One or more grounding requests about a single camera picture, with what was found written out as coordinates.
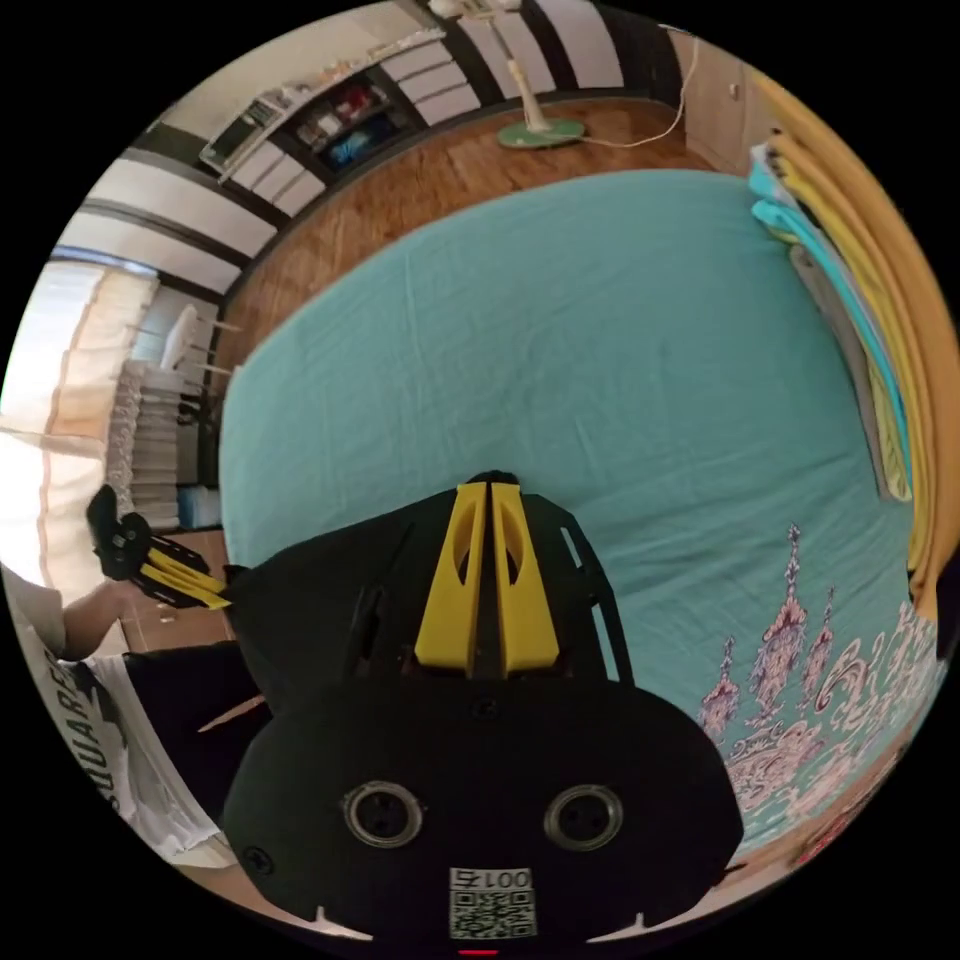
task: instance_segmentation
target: wooden floor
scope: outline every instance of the wooden floor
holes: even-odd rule
[[[546,106],[544,113],[582,120],[589,135],[617,143],[657,136],[674,118],[668,107],[637,100],[581,100]],[[687,151],[682,124],[669,136],[630,150],[590,143],[505,150],[497,131],[516,119],[518,114],[504,113],[440,134],[321,204],[254,268],[227,307],[224,320],[242,332],[220,337],[217,366],[243,363],[298,307],[367,257],[465,207],[589,174],[712,169]]]

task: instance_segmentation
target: fan base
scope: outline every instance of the fan base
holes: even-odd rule
[[[559,147],[564,143],[574,143],[586,132],[579,120],[547,120],[550,129],[544,133],[535,133],[525,123],[513,123],[504,127],[497,139],[500,146],[511,150],[542,150],[545,147]]]

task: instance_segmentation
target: wall cabinet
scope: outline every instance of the wall cabinet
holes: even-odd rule
[[[695,38],[678,30],[669,33],[687,78]],[[773,125],[743,61],[705,40],[687,84],[684,122],[690,150],[720,172],[739,176],[749,173],[750,148],[766,140]]]

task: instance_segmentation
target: label sticker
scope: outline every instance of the label sticker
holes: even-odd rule
[[[450,870],[450,938],[514,940],[537,935],[529,868]]]

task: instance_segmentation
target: teal bedsheet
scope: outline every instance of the teal bedsheet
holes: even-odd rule
[[[878,499],[853,388],[745,181],[644,171],[395,243],[237,372],[231,560],[489,469],[572,510],[638,684],[727,759],[744,850],[818,813],[929,701],[911,508]]]

